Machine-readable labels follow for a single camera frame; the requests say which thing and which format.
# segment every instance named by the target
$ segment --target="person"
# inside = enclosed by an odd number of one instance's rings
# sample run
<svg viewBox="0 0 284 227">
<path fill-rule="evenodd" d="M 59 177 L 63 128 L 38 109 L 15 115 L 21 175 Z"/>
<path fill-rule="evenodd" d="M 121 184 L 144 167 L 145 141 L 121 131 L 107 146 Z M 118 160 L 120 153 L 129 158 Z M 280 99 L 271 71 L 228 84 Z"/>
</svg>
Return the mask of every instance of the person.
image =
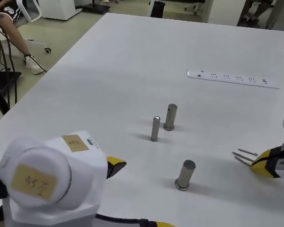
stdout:
<svg viewBox="0 0 284 227">
<path fill-rule="evenodd" d="M 33 74 L 43 72 L 43 69 L 36 63 L 35 58 L 29 53 L 25 40 L 14 23 L 22 15 L 15 0 L 0 0 L 0 26 L 9 36 L 9 40 L 23 53 L 26 67 L 31 69 Z"/>
<path fill-rule="evenodd" d="M 250 7 L 254 2 L 260 2 L 257 11 L 254 14 L 248 13 Z M 246 0 L 240 16 L 240 22 L 244 21 L 251 26 L 257 25 L 259 16 L 261 16 L 266 10 L 268 10 L 271 7 L 272 3 L 273 0 Z"/>
</svg>

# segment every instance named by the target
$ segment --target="cylinder base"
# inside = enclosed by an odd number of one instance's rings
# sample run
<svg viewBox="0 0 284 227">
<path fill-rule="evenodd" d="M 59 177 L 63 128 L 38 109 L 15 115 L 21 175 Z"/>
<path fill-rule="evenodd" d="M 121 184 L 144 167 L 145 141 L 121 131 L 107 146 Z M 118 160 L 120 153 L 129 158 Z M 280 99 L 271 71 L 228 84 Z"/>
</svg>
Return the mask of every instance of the cylinder base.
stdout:
<svg viewBox="0 0 284 227">
<path fill-rule="evenodd" d="M 153 139 L 151 136 L 150 136 L 150 140 L 151 140 L 151 142 L 157 142 L 158 141 L 158 139 Z"/>
<path fill-rule="evenodd" d="M 172 127 L 172 128 L 166 127 L 165 123 L 163 124 L 163 128 L 164 128 L 166 131 L 173 131 L 173 130 L 175 129 L 175 127 Z"/>
<path fill-rule="evenodd" d="M 179 191 L 186 191 L 189 188 L 189 184 L 186 188 L 182 188 L 178 185 L 178 179 L 175 180 L 175 187 L 179 190 Z"/>
</svg>

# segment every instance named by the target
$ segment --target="paper label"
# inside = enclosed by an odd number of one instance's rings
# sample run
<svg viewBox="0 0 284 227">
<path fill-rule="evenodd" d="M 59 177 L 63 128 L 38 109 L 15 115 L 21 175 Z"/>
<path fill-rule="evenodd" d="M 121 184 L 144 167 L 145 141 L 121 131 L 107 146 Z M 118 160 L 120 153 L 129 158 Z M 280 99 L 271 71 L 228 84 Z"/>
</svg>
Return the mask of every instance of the paper label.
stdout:
<svg viewBox="0 0 284 227">
<path fill-rule="evenodd" d="M 24 194 L 50 201 L 57 184 L 57 177 L 30 166 L 17 166 L 11 188 Z"/>
<path fill-rule="evenodd" d="M 67 146 L 71 149 L 72 152 L 89 150 L 89 148 L 78 135 L 67 135 L 62 136 L 62 138 L 64 139 Z"/>
</svg>

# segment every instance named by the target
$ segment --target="power strip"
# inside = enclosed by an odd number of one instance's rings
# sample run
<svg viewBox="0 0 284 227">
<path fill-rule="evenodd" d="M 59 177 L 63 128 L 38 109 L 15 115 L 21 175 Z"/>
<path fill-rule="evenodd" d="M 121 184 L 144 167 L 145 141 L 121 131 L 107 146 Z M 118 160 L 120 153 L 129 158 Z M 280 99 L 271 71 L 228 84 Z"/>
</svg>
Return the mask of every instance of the power strip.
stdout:
<svg viewBox="0 0 284 227">
<path fill-rule="evenodd" d="M 205 72 L 203 70 L 188 70 L 187 76 L 195 79 L 206 79 L 220 82 L 227 82 L 233 84 L 245 84 L 257 87 L 269 87 L 279 89 L 280 87 L 269 79 L 255 79 L 246 76 L 234 76 L 229 74 Z"/>
</svg>

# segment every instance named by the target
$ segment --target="metal cylinder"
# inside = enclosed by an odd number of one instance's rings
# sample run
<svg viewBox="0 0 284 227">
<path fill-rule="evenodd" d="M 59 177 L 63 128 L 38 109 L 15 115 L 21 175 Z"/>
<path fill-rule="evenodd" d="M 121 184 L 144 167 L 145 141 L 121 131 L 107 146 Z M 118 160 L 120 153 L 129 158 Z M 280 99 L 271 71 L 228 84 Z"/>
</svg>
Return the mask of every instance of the metal cylinder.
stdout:
<svg viewBox="0 0 284 227">
<path fill-rule="evenodd" d="M 166 120 L 163 125 L 163 128 L 166 131 L 173 131 L 175 128 L 175 118 L 176 118 L 176 113 L 177 113 L 177 105 L 176 104 L 169 104 L 169 107 L 167 109 L 167 114 L 166 114 Z"/>
<path fill-rule="evenodd" d="M 175 186 L 180 191 L 186 191 L 189 188 L 189 181 L 195 170 L 195 163 L 192 160 L 186 160 L 183 163 L 179 177 L 175 181 Z"/>
<path fill-rule="evenodd" d="M 153 122 L 152 122 L 152 130 L 151 130 L 151 141 L 152 142 L 156 142 L 158 141 L 158 134 L 159 134 L 159 128 L 160 128 L 160 117 L 155 116 L 153 118 Z"/>
</svg>

